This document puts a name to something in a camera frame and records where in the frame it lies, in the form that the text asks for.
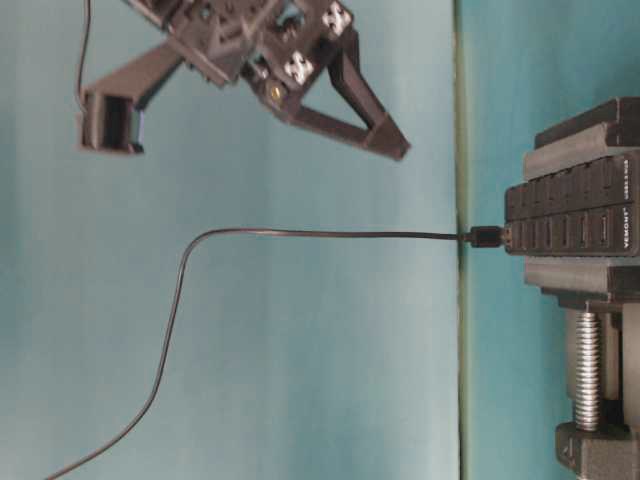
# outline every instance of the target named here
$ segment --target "wire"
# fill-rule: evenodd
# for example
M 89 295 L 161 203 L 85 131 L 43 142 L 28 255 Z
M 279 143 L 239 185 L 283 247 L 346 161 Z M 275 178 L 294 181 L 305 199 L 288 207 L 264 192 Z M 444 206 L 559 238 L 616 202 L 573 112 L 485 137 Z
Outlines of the wire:
M 80 48 L 80 58 L 76 70 L 75 96 L 78 107 L 83 114 L 87 114 L 87 107 L 82 96 L 82 77 L 84 75 L 84 64 L 87 59 L 87 47 L 89 46 L 89 34 L 91 33 L 91 0 L 84 0 L 84 31 L 82 33 L 82 46 Z
M 49 475 L 45 480 L 54 480 L 66 475 L 67 473 L 75 470 L 76 468 L 84 465 L 85 463 L 93 460 L 94 458 L 102 455 L 104 452 L 113 447 L 116 443 L 122 440 L 135 426 L 142 420 L 142 417 L 149 411 L 149 408 L 153 404 L 160 388 L 160 382 L 164 374 L 165 365 L 167 363 L 167 356 L 169 353 L 169 346 L 171 344 L 171 336 L 173 334 L 173 327 L 175 325 L 176 314 L 178 313 L 178 306 L 180 305 L 180 297 L 182 295 L 182 286 L 184 283 L 185 272 L 187 270 L 187 262 L 193 250 L 203 241 L 208 238 L 218 235 L 254 235 L 260 237 L 312 237 L 312 238 L 416 238 L 416 239 L 429 239 L 429 240 L 464 240 L 464 235 L 450 235 L 442 233 L 422 233 L 422 232 L 327 232 L 327 231 L 305 231 L 305 230 L 273 230 L 266 228 L 225 228 L 220 230 L 209 230 L 196 237 L 185 249 L 180 260 L 180 266 L 178 268 L 178 277 L 176 281 L 176 287 L 173 294 L 173 302 L 171 304 L 171 311 L 169 313 L 169 321 L 165 329 L 164 340 L 162 342 L 162 350 L 160 353 L 160 362 L 156 371 L 155 380 L 151 388 L 151 393 L 145 401 L 140 411 L 133 417 L 133 420 L 124 427 L 124 429 L 118 433 L 115 437 L 109 440 L 100 448 L 89 453 L 80 460 L 69 464 L 56 473 Z

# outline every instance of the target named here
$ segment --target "threaded rod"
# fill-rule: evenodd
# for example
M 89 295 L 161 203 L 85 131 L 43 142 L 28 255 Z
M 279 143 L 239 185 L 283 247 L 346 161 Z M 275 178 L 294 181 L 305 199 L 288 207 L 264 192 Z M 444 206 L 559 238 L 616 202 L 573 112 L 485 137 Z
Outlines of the threaded rod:
M 600 321 L 583 312 L 576 323 L 575 422 L 579 430 L 595 432 L 600 424 Z

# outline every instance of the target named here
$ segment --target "brass screw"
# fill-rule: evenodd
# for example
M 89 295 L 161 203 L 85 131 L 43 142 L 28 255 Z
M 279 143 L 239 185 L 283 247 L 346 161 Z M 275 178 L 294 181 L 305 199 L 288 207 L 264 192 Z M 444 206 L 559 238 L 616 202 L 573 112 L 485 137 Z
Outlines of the brass screw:
M 282 87 L 279 85 L 273 85 L 270 90 L 271 98 L 276 102 L 279 102 L 284 97 Z

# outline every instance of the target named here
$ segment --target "light blue wall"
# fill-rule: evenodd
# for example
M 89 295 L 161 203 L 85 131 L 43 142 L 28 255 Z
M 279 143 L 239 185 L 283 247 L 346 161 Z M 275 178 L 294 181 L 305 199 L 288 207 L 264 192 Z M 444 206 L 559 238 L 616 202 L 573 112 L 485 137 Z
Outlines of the light blue wall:
M 534 135 L 619 95 L 640 95 L 633 0 L 458 1 L 464 222 L 500 224 Z M 465 470 L 470 480 L 574 478 L 554 429 L 571 419 L 564 322 L 523 283 L 524 262 L 467 252 Z
M 186 70 L 149 110 L 146 156 L 77 152 L 81 2 L 5 3 L 0 478 L 43 477 L 140 407 L 200 231 L 454 230 L 449 2 L 349 2 L 364 70 L 414 143 L 402 164 Z M 159 39 L 122 2 L 95 3 L 87 80 Z M 339 110 L 330 95 L 313 100 Z M 69 478 L 457 478 L 454 245 L 226 238 L 194 260 L 157 405 Z

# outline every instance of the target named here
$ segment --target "robotic arm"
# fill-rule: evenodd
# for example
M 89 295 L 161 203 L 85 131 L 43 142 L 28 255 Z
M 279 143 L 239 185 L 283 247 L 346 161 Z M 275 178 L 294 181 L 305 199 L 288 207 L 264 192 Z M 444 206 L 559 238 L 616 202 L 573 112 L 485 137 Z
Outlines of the robotic arm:
M 125 0 L 166 32 L 162 45 L 83 91 L 81 145 L 142 153 L 140 116 L 185 62 L 222 88 L 242 78 L 283 122 L 395 160 L 409 143 L 360 71 L 353 13 L 333 0 Z M 321 73 L 366 128 L 305 107 Z

